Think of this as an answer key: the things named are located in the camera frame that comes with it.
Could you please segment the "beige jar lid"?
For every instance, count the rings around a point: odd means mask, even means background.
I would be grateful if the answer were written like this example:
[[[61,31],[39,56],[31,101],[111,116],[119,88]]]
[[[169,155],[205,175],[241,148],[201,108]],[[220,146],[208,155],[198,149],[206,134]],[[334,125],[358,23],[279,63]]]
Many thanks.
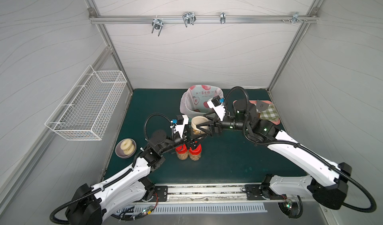
[[[197,125],[199,124],[202,124],[202,123],[205,123],[205,122],[209,122],[210,120],[206,117],[203,117],[203,116],[195,116],[192,118],[191,120],[191,127],[194,129],[194,130],[198,130],[197,128]]]

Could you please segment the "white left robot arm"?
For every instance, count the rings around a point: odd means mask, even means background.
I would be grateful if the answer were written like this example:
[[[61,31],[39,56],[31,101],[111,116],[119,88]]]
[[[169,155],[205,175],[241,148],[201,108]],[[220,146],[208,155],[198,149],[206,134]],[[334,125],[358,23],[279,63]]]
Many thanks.
[[[100,225],[127,204],[149,201],[155,185],[148,178],[165,161],[164,154],[178,147],[196,149],[209,132],[209,119],[186,115],[170,121],[171,136],[164,130],[146,137],[147,145],[129,166],[98,184],[79,187],[72,200],[53,210],[49,216],[58,225]]]

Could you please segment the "glass peanut jar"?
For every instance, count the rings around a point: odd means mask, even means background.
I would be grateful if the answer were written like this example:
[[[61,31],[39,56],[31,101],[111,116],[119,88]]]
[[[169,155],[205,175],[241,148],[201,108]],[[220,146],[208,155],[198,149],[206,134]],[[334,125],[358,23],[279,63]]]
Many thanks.
[[[205,134],[206,132],[204,130],[209,130],[208,126],[202,126],[201,128],[198,128],[197,126],[192,126],[191,133],[193,135],[200,135]]]

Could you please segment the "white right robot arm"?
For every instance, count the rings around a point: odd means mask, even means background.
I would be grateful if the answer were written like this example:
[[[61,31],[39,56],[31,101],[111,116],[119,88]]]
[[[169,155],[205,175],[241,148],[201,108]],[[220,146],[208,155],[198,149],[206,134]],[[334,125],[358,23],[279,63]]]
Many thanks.
[[[210,136],[222,130],[240,130],[249,142],[282,155],[307,173],[304,177],[268,175],[259,188],[262,196],[267,199],[285,194],[312,197],[320,205],[332,210],[346,207],[357,212],[372,213],[377,209],[373,196],[351,177],[350,165],[329,161],[298,143],[271,121],[261,119],[260,113],[269,107],[268,103],[251,103],[245,89],[239,86],[229,90],[228,95],[234,90],[240,90],[245,97],[234,101],[234,115],[227,112],[228,97],[215,96],[206,103],[214,117],[210,118],[209,114],[195,117],[191,121],[192,128]],[[369,207],[360,208],[345,202],[349,183],[368,198]]]

